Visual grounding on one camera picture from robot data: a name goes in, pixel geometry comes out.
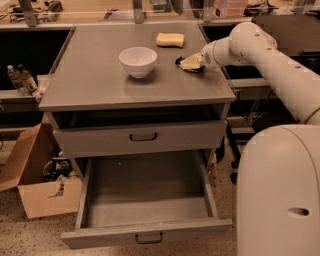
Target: drawer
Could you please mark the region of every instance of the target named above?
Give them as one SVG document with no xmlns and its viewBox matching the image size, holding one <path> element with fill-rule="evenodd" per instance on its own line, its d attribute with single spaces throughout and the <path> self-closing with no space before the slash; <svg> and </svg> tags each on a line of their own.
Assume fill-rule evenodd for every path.
<svg viewBox="0 0 320 256">
<path fill-rule="evenodd" d="M 220 146 L 225 120 L 60 129 L 54 136 L 66 157 L 93 157 Z"/>
<path fill-rule="evenodd" d="M 198 151 L 90 158 L 70 248 L 160 243 L 225 232 Z"/>
</svg>

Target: drawer handle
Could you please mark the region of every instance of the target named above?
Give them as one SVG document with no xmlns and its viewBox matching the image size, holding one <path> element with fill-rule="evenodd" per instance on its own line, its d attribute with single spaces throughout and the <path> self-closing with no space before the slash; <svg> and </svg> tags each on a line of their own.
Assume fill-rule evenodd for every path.
<svg viewBox="0 0 320 256">
<path fill-rule="evenodd" d="M 152 141 L 157 139 L 158 134 L 152 133 L 152 134 L 147 134 L 147 135 L 134 135 L 130 134 L 130 140 L 133 142 L 141 142 L 141 141 Z"/>
<path fill-rule="evenodd" d="M 163 234 L 160 232 L 160 238 L 158 240 L 150 240 L 150 241 L 141 241 L 139 240 L 139 235 L 136 234 L 136 243 L 137 244 L 159 244 L 162 242 Z"/>
</svg>

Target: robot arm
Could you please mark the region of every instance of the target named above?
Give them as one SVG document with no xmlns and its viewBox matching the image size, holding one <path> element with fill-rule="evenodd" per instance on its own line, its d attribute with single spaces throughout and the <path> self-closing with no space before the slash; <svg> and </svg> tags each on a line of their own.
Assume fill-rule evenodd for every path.
<svg viewBox="0 0 320 256">
<path fill-rule="evenodd" d="M 249 63 L 302 124 L 268 128 L 244 148 L 237 184 L 237 255 L 320 255 L 320 77 L 279 52 L 253 23 L 206 45 L 209 68 Z"/>
<path fill-rule="evenodd" d="M 254 65 L 298 123 L 320 124 L 320 76 L 279 52 L 274 38 L 256 24 L 238 24 L 202 55 L 208 68 Z"/>
</svg>

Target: countertop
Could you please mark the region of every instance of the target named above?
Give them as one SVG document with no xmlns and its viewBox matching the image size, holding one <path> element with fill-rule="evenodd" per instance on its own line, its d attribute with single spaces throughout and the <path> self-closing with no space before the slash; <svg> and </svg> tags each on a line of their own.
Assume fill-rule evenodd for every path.
<svg viewBox="0 0 320 256">
<path fill-rule="evenodd" d="M 183 48 L 158 47 L 159 32 L 183 33 Z M 195 22 L 79 25 L 39 107 L 50 112 L 234 101 L 220 69 L 191 73 L 175 65 L 205 44 Z M 143 79 L 128 75 L 118 59 L 134 46 L 158 54 L 156 67 Z"/>
</svg>

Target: cardboard box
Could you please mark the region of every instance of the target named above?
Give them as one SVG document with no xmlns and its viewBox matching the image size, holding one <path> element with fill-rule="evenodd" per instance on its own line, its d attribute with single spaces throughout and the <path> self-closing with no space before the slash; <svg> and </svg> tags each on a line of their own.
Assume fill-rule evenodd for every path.
<svg viewBox="0 0 320 256">
<path fill-rule="evenodd" d="M 46 119 L 22 132 L 0 172 L 0 191 L 18 187 L 28 218 L 77 212 L 81 180 L 43 182 L 43 168 L 56 156 L 57 142 Z"/>
</svg>

